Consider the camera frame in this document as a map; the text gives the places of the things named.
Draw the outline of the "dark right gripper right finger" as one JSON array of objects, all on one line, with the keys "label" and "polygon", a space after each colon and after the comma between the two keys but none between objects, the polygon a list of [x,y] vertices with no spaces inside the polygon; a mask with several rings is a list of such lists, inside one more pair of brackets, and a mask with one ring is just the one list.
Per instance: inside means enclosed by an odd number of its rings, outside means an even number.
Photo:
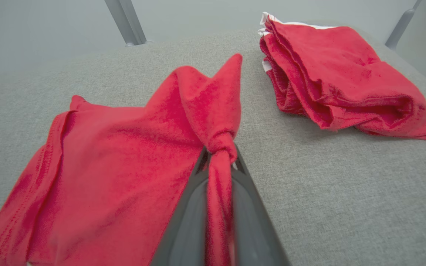
[{"label": "dark right gripper right finger", "polygon": [[231,169],[236,266],[290,266],[246,163],[236,146]]}]

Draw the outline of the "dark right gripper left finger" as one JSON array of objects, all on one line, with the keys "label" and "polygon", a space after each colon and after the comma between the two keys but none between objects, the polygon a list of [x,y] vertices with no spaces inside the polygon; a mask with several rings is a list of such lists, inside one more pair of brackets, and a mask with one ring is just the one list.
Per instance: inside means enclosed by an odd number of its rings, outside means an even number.
[{"label": "dark right gripper left finger", "polygon": [[207,220],[208,161],[204,147],[187,180],[151,266],[204,266]]}]

